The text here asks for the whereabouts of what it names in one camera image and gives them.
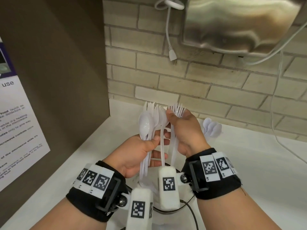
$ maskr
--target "wrist strap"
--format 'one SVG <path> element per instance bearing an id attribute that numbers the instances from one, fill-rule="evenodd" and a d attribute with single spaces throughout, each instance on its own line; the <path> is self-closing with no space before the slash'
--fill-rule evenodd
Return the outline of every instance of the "wrist strap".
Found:
<path id="1" fill-rule="evenodd" d="M 125 177 L 98 161 L 84 167 L 66 198 L 83 214 L 107 222 L 118 209 L 121 193 L 128 193 Z"/>
<path id="2" fill-rule="evenodd" d="M 187 158 L 182 172 L 190 177 L 193 193 L 198 199 L 217 198 L 242 185 L 229 158 L 214 148 Z"/>

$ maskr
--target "left hand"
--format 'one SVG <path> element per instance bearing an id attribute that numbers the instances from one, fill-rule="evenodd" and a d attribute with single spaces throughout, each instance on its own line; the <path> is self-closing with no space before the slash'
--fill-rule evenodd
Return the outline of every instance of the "left hand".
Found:
<path id="1" fill-rule="evenodd" d="M 140 135 L 128 138 L 117 149 L 115 149 L 103 161 L 119 171 L 125 178 L 132 178 L 140 171 L 140 163 L 147 156 L 147 152 L 152 151 L 151 158 L 161 159 L 161 153 L 154 150 L 160 144 L 160 130 L 155 132 L 152 140 L 141 140 Z M 164 144 L 168 145 L 169 140 L 164 139 Z M 161 161 L 150 160 L 149 167 L 161 166 Z"/>

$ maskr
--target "brick wall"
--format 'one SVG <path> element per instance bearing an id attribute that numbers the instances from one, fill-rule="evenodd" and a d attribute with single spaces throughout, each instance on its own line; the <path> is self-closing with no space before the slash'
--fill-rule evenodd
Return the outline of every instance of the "brick wall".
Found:
<path id="1" fill-rule="evenodd" d="M 165 38 L 167 11 L 156 0 L 104 0 L 109 97 L 144 104 L 183 103 L 197 117 L 271 134 L 269 102 L 279 56 L 253 66 L 238 57 L 178 44 L 182 11 L 172 10 L 172 65 Z M 274 99 L 279 136 L 307 142 L 307 29 L 285 48 Z"/>

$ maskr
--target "purple border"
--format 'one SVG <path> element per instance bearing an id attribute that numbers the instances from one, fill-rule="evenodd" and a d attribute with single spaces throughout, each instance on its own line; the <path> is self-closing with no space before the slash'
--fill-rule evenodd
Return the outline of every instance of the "purple border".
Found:
<path id="1" fill-rule="evenodd" d="M 4 55 L 5 59 L 6 59 L 7 64 L 9 65 L 9 67 L 11 69 L 11 71 L 8 72 L 8 73 L 2 73 L 0 79 L 6 78 L 6 77 L 17 76 L 15 68 L 14 68 L 14 66 L 13 66 L 13 64 L 12 64 L 12 62 L 10 60 L 9 54 L 7 53 L 7 51 L 6 51 L 5 47 L 4 47 L 4 44 L 2 42 L 0 42 L 0 49 L 1 49 L 3 55 Z"/>

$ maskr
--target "right hand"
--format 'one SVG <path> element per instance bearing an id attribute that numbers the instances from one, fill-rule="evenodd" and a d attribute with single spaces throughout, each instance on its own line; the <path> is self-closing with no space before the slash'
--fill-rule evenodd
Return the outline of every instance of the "right hand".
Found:
<path id="1" fill-rule="evenodd" d="M 187 158 L 211 148 L 201 130 L 197 118 L 186 109 L 182 118 L 178 118 L 170 109 L 166 110 L 167 120 L 174 125 L 175 135 L 179 139 L 178 151 Z M 170 132 L 165 134 L 170 139 Z"/>

